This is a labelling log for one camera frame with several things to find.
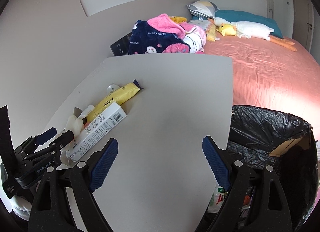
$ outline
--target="white box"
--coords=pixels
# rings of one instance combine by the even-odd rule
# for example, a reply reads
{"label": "white box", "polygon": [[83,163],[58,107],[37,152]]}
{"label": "white box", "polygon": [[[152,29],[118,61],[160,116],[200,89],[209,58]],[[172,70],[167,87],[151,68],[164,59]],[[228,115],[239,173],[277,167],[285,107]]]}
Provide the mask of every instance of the white box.
{"label": "white box", "polygon": [[126,116],[121,106],[113,102],[74,139],[74,146],[67,151],[67,158],[78,161]]}

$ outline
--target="pink bed sheet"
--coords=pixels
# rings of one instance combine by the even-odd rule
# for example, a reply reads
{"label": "pink bed sheet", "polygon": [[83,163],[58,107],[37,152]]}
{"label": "pink bed sheet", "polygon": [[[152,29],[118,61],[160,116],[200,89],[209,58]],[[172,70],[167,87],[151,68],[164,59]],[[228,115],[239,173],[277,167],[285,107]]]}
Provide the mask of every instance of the pink bed sheet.
{"label": "pink bed sheet", "polygon": [[253,105],[303,118],[320,140],[320,66],[295,40],[297,52],[257,38],[207,41],[206,54],[233,60],[233,104]]}

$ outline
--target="gray table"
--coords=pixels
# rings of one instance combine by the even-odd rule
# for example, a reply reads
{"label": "gray table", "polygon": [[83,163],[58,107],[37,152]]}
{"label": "gray table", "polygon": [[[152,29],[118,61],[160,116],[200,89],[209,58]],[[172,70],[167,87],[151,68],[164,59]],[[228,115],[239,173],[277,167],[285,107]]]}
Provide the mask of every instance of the gray table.
{"label": "gray table", "polygon": [[[122,105],[128,116],[81,158],[87,160],[111,137],[118,140],[118,156],[94,197],[115,232],[194,231],[216,184],[202,139],[211,135],[218,147],[227,145],[233,91],[230,58],[108,58],[70,94],[47,128],[62,130],[74,107],[95,105],[110,84],[122,86],[134,79],[144,90]],[[77,226],[85,230],[69,198]]]}

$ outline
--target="brown cardboard piece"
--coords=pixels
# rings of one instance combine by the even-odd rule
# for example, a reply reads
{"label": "brown cardboard piece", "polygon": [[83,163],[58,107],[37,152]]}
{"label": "brown cardboard piece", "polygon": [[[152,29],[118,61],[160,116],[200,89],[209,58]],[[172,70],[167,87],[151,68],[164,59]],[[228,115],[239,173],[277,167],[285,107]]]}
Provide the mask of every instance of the brown cardboard piece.
{"label": "brown cardboard piece", "polygon": [[300,146],[303,150],[307,150],[310,148],[310,137],[303,136],[298,139],[289,139],[282,144],[280,144],[277,148],[275,148],[269,156],[276,156],[280,157],[287,153],[287,151],[292,148],[293,146]]}

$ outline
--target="black plastic bag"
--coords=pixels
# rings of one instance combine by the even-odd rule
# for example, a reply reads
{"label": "black plastic bag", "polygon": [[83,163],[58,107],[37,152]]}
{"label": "black plastic bag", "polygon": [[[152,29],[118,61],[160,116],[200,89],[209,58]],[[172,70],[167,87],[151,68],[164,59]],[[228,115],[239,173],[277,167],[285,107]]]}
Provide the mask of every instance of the black plastic bag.
{"label": "black plastic bag", "polygon": [[[309,149],[299,144],[280,157],[269,154],[289,139],[309,141]],[[310,215],[318,189],[318,169],[312,126],[292,114],[254,106],[233,106],[227,151],[234,160],[249,167],[274,167],[290,209],[294,231]]]}

